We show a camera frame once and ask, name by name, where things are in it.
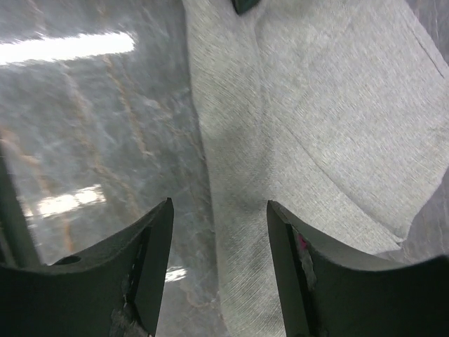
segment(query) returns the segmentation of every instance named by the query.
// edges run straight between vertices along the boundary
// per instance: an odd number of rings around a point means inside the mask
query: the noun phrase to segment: gray marble countertop
[[[449,61],[449,4],[409,0]],[[53,263],[165,197],[175,227],[158,336],[228,336],[181,0],[0,3],[0,135],[41,258]],[[388,258],[449,250],[447,174]]]

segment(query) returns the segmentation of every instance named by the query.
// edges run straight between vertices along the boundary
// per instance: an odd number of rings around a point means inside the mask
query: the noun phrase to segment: gray fabric
[[[283,336],[265,208],[397,248],[449,163],[449,71],[405,2],[184,0],[233,336]]]

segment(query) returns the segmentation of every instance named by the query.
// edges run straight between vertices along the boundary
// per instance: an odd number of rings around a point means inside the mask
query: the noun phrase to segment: towel
[[[402,0],[183,0],[232,336],[284,336],[268,199],[398,248],[448,167],[448,66]]]

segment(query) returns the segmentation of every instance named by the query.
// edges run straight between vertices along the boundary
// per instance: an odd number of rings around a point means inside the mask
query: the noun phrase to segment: table surface
[[[449,1],[409,3],[449,62]],[[181,0],[2,1],[1,146],[47,263],[172,197],[158,335],[228,336],[184,22]],[[41,37],[40,48],[18,44]],[[383,256],[409,263],[449,251],[448,188],[449,173],[402,249]]]

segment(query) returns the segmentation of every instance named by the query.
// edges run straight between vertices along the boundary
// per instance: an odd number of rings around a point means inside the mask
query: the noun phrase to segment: screw hole
[[[55,265],[71,265],[72,263],[77,263],[81,261],[81,258],[76,255],[66,256],[65,258],[61,258]]]

